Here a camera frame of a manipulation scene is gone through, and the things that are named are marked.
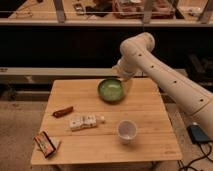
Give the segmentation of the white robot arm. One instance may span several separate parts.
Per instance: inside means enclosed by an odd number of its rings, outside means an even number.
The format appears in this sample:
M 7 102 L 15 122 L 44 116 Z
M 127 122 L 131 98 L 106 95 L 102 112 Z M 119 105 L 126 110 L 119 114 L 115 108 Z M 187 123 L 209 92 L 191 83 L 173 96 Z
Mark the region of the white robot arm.
M 114 66 L 118 76 L 129 80 L 144 72 L 213 139 L 213 93 L 158 60 L 151 54 L 154 47 L 148 32 L 124 40 Z

